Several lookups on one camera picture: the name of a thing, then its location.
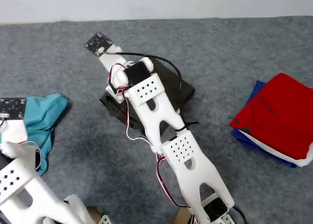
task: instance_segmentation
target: black cable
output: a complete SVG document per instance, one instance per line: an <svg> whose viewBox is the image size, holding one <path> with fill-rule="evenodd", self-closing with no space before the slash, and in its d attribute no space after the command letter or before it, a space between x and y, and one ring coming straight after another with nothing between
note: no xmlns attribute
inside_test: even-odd
<svg viewBox="0 0 313 224"><path fill-rule="evenodd" d="M195 124L199 124L199 122L198 122L198 121L187 122L187 123L185 123L185 126L184 126L184 127L182 127L182 128L179 129L179 130L175 130L175 131L176 131L176 132L180 132L180 131L186 129L188 126L195 125Z"/></svg>
<svg viewBox="0 0 313 224"><path fill-rule="evenodd" d="M248 222L246 221L246 216L244 215L243 211L238 206L234 206L233 209L235 209L242 216L244 223L248 224Z"/></svg>
<svg viewBox="0 0 313 224"><path fill-rule="evenodd" d="M165 58L160 57L160 56L152 55L152 54L133 53L133 52L118 52L118 53L115 53L115 54L119 54L119 55L135 55L135 56L148 57L148 58L153 58L153 59L159 59L159 60L162 60L162 61L168 63L169 65L171 65L174 68L174 70L177 73L177 76L178 76L178 79L179 79L179 83L180 83L179 91L181 91L181 81L182 81L182 78L181 78L180 70L171 61L169 61L168 59L165 59Z"/></svg>

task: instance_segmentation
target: gray carpet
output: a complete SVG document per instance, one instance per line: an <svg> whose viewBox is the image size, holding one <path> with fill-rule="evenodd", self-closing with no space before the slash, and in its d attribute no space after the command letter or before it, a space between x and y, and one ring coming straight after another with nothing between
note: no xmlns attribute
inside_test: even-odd
<svg viewBox="0 0 313 224"><path fill-rule="evenodd" d="M83 47L97 31L124 51L170 59L196 88L186 118L200 121L191 130L250 224L313 222L313 165L291 169L249 150L231 137L228 126L256 80L285 72L313 87L313 17L0 26L0 96L57 92L71 102L43 175L51 189L61 199L77 194L116 224L161 224L177 208L157 181L154 154L144 142L128 141L125 126L98 100L108 74ZM167 130L164 138L172 133ZM182 202L167 163L161 172Z"/></svg>

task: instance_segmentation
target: white wall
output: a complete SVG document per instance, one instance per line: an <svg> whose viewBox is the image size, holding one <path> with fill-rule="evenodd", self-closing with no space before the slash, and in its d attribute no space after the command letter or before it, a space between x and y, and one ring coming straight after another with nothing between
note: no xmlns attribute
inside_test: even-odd
<svg viewBox="0 0 313 224"><path fill-rule="evenodd" d="M0 0L0 23L313 15L313 0Z"/></svg>

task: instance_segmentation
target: teal cloth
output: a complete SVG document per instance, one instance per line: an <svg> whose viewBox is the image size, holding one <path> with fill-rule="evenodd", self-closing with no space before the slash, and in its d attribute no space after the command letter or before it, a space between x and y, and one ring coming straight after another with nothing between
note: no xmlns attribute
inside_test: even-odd
<svg viewBox="0 0 313 224"><path fill-rule="evenodd" d="M42 153L38 175L41 176L48 168L48 154L52 149L52 133L54 123L67 107L67 99L55 93L47 97L27 97L24 123L28 140L38 144Z"/></svg>

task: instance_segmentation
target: blue cloth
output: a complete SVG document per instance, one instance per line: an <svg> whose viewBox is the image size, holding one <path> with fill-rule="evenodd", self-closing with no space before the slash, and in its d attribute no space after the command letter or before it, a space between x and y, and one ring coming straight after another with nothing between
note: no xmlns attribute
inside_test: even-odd
<svg viewBox="0 0 313 224"><path fill-rule="evenodd" d="M261 82L261 81L257 81L255 83L255 86L253 88L253 91L249 97L249 99L247 100L246 104L248 104L248 102L251 101L251 99L263 88L263 86L265 85L264 82ZM276 157L274 156L273 154L265 151L264 149L262 149L261 147L259 147L256 143L254 143L253 141L251 141L248 137L246 137L242 132L240 132L239 130L237 129L233 129L231 131L231 135L233 137L235 137L241 144L243 144L244 146L247 146L247 147L250 147L250 148L253 148L253 149L257 149L257 150L260 150L261 152L271 156L271 157L274 157L276 158L278 161L280 162L283 162L285 164L287 164L288 166L290 166L291 168L295 168L297 167L295 164L293 163L290 163L288 161L285 161L279 157Z"/></svg>
<svg viewBox="0 0 313 224"><path fill-rule="evenodd" d="M48 168L48 153L52 149L54 123L67 107L67 99L61 94L47 97L31 96L27 98L24 123L28 140L35 141L42 152L42 162L38 175Z"/></svg>

